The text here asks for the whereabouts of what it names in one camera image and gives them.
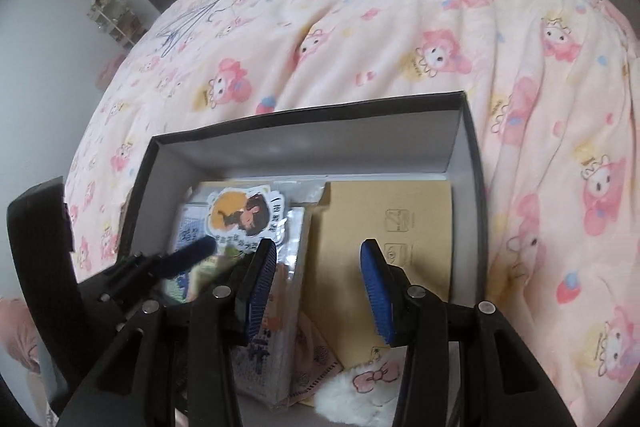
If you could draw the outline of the pink cartoon print blanket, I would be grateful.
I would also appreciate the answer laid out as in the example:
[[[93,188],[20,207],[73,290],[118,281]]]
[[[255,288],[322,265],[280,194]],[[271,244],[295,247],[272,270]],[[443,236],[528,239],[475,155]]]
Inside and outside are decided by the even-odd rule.
[[[639,363],[639,41],[608,0],[178,0],[130,51],[65,192],[80,279],[111,265],[155,135],[462,91],[488,198],[488,296],[581,426]]]

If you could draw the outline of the white fluffy plush ball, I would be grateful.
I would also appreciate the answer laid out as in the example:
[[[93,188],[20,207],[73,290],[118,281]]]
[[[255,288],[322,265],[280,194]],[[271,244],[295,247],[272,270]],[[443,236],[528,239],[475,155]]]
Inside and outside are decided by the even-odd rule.
[[[404,376],[405,352],[388,351],[381,358],[345,369],[314,395],[314,410],[335,424],[385,427],[393,425]]]

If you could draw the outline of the yellow orange printed card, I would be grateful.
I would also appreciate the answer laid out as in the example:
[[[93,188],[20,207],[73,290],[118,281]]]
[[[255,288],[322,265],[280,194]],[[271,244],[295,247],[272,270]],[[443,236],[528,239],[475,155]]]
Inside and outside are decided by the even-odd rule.
[[[201,291],[217,277],[228,272],[244,255],[234,248],[223,254],[209,256],[195,267],[178,274],[169,280],[164,280],[160,289],[168,298],[177,303],[190,303]]]

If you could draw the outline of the clear plastic pouch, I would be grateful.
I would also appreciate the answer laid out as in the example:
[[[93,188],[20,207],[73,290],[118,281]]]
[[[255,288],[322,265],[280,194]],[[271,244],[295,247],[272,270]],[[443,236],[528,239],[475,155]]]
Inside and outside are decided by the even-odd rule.
[[[292,206],[317,205],[326,191],[320,180],[231,180],[203,182],[190,188],[186,202],[207,205],[213,212],[232,215],[244,209],[248,201],[259,195],[267,205],[280,209]]]

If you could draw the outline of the Shin-chan bead art kit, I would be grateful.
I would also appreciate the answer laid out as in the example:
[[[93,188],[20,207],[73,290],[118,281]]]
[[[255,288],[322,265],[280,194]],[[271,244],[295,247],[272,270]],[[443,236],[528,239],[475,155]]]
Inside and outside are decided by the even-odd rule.
[[[255,236],[240,230],[215,232],[208,217],[202,204],[186,204],[178,213],[171,251],[205,236],[215,239],[215,248],[205,260],[163,282],[163,292],[176,303],[188,303],[208,284],[221,282],[232,269],[249,262],[260,246],[266,247],[266,259],[254,281],[239,293],[236,313],[246,327],[247,340],[244,347],[232,350],[231,361],[239,392],[268,407],[285,407],[309,229],[307,209],[286,208],[283,216]]]

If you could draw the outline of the cartoon girl sticker sheet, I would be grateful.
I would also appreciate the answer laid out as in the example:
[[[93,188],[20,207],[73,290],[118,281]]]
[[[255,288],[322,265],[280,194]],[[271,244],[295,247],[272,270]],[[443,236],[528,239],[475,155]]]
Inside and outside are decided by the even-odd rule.
[[[259,195],[252,197],[246,207],[232,215],[213,212],[207,207],[205,232],[216,241],[215,255],[234,248],[243,255],[252,253],[262,239],[280,245],[285,239],[288,208],[269,206]]]

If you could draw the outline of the black storage box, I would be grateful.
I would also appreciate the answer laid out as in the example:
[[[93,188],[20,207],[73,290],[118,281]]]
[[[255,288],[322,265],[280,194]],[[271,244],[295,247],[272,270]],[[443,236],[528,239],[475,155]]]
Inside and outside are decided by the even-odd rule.
[[[157,136],[132,190],[120,254],[164,251],[178,205],[205,181],[324,186],[302,307],[347,366],[381,342],[360,273],[366,239],[378,241],[413,284],[450,303],[470,307],[484,296],[487,204],[460,92],[296,109]]]

